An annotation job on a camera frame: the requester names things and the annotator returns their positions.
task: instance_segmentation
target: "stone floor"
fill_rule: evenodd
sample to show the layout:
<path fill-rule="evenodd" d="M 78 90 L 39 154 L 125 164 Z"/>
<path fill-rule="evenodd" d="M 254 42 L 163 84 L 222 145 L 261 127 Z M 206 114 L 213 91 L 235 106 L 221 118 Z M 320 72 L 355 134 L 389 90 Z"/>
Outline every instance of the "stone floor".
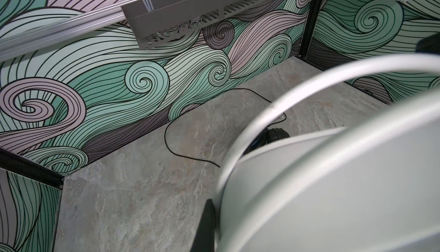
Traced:
<path fill-rule="evenodd" d="M 318 73 L 292 57 L 240 87 L 275 100 Z M 250 91 L 228 91 L 176 120 L 169 146 L 222 165 L 234 139 L 267 104 Z M 384 107 L 343 83 L 291 108 L 276 127 L 295 136 L 351 126 Z M 65 179 L 55 251 L 189 251 L 218 168 L 171 154 L 165 127 Z"/>

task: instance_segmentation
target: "black cable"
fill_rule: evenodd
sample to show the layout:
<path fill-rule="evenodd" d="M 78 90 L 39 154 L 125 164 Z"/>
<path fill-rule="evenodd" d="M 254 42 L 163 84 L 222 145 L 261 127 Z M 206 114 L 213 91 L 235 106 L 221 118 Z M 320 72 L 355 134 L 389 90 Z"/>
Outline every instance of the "black cable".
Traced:
<path fill-rule="evenodd" d="M 250 89 L 246 89 L 246 88 L 234 88 L 234 89 L 230 89 L 230 90 L 248 90 L 248 91 L 251 91 L 251 92 L 253 92 L 254 94 L 258 95 L 258 96 L 261 97 L 262 99 L 266 100 L 267 102 L 272 103 L 272 101 L 267 100 L 266 98 L 262 97 L 261 95 L 259 95 L 258 93 L 256 93 L 256 92 L 253 91 L 253 90 L 250 90 Z M 225 90 L 225 91 L 221 92 L 220 94 L 218 94 L 217 96 L 222 95 L 222 94 L 224 94 L 225 92 L 228 92 L 228 91 L 230 91 L 230 90 Z M 285 120 L 287 119 L 287 115 L 286 115 L 285 112 L 283 112 L 283 114 L 284 114 L 284 119 L 283 119 L 283 120 L 278 121 L 278 122 L 271 123 L 271 124 L 269 124 L 269 126 L 271 126 L 271 125 L 275 125 L 275 124 L 278 124 L 278 123 L 281 123 L 281 122 L 285 121 Z M 184 157 L 184 158 L 189 158 L 189 159 L 192 159 L 192 160 L 195 160 L 195 161 L 205 161 L 205 162 L 209 162 L 209 163 L 212 163 L 212 164 L 214 164 L 214 165 L 216 165 L 217 167 L 220 168 L 220 166 L 219 166 L 217 163 L 213 162 L 213 161 L 204 160 L 204 159 L 195 158 L 195 157 L 190 157 L 190 156 L 179 155 L 178 153 L 173 152 L 173 151 L 169 148 L 168 143 L 166 142 L 166 131 L 168 130 L 168 127 L 170 127 L 171 124 L 172 124 L 174 121 L 176 121 L 178 118 L 179 118 L 179 117 L 177 117 L 177 118 L 171 120 L 170 123 L 168 124 L 168 126 L 165 128 L 164 141 L 165 141 L 165 146 L 166 146 L 167 149 L 170 151 L 170 153 L 172 153 L 172 154 L 175 155 L 175 156 L 180 156 L 180 157 Z"/>

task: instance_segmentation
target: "aluminum rail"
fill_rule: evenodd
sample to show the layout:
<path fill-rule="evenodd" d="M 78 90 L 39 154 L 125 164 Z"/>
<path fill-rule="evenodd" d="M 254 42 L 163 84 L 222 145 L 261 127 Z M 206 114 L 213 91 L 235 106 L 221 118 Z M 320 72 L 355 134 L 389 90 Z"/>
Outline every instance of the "aluminum rail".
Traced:
<path fill-rule="evenodd" d="M 125 0 L 111 6 L 0 39 L 0 62 L 123 21 L 125 15 L 121 6 L 135 1 L 138 0 Z"/>

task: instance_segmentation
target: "teal swirl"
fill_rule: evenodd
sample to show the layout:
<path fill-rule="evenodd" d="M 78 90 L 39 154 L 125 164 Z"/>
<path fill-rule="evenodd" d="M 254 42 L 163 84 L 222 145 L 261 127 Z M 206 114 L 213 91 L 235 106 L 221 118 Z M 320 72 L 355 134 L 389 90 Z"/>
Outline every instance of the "teal swirl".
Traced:
<path fill-rule="evenodd" d="M 88 161 L 82 150 L 65 146 L 40 148 L 23 156 L 62 175 L 70 174 Z"/>
<path fill-rule="evenodd" d="M 3 29 L 0 37 L 12 33 L 30 30 L 33 26 L 49 24 L 53 18 L 60 19 L 74 15 L 74 11 L 65 8 L 44 8 L 33 10 L 14 18 Z M 185 35 L 179 40 L 170 41 L 163 46 L 150 50 L 141 50 L 132 30 L 126 26 L 113 24 L 102 29 L 94 30 L 74 40 L 62 42 L 53 46 L 31 52 L 17 60 L 10 59 L 0 63 L 3 75 L 1 87 L 8 82 L 22 77 L 46 77 L 63 83 L 70 83 L 77 77 L 90 70 L 109 64 L 138 61 L 168 61 L 187 51 L 195 43 L 200 31 Z"/>
<path fill-rule="evenodd" d="M 206 68 L 209 71 L 209 83 L 213 86 L 219 87 L 226 83 L 231 75 L 231 68 L 224 65 L 223 60 L 212 60 Z"/>
<path fill-rule="evenodd" d="M 201 71 L 212 71 L 212 83 L 222 83 L 231 73 L 231 63 L 221 50 L 213 50 L 208 45 L 193 47 L 174 57 L 165 65 L 170 78 L 168 94 L 157 110 L 173 103 L 194 82 Z"/>
<path fill-rule="evenodd" d="M 144 94 L 155 90 L 155 85 L 163 81 L 163 68 L 155 62 L 138 62 L 132 65 L 125 74 L 127 88 L 135 94 Z"/>
<path fill-rule="evenodd" d="M 244 73 L 243 77 L 229 77 L 226 83 L 221 86 L 214 86 L 209 82 L 210 70 L 209 67 L 206 67 L 172 103 L 168 113 L 168 119 L 173 120 L 180 116 L 185 107 L 192 104 L 203 104 L 224 91 L 232 89 L 259 73 L 266 71 L 268 68 L 284 61 L 289 57 L 291 48 L 292 40 L 288 35 L 279 34 L 270 38 L 260 48 L 260 51 L 237 72 L 238 74 L 243 69 L 246 70 L 247 73 Z"/>
<path fill-rule="evenodd" d="M 346 11 L 345 2 L 329 2 L 319 13 L 314 38 L 355 58 L 357 53 L 373 51 L 390 42 L 399 32 L 404 18 L 400 4 L 391 0 L 367 2 L 354 17 L 352 9 Z"/>
<path fill-rule="evenodd" d="M 89 108 L 84 122 L 53 139 L 52 146 L 81 148 L 95 136 L 148 117 L 158 109 L 170 84 L 165 69 L 152 61 L 132 64 L 124 79 L 127 89 L 133 94 L 142 92 L 142 96 Z"/>
<path fill-rule="evenodd" d="M 430 35 L 440 32 L 440 21 L 415 19 L 402 23 L 397 35 L 379 49 L 357 54 L 345 54 L 356 59 L 374 57 L 389 53 L 413 53 L 417 43 Z"/>
<path fill-rule="evenodd" d="M 289 35 L 278 34 L 264 43 L 264 45 L 254 54 L 254 57 L 237 72 L 231 74 L 230 77 L 242 78 L 253 73 L 257 69 L 265 71 L 286 60 L 290 55 L 291 49 L 292 39 Z"/>
<path fill-rule="evenodd" d="M 31 251 L 26 249 L 29 248 L 31 239 L 28 236 L 32 236 L 35 232 L 33 225 L 39 220 L 40 205 L 44 202 L 41 191 L 46 185 L 38 184 L 12 172 L 8 172 L 8 179 L 17 211 L 17 227 L 13 247 L 16 251 Z"/>

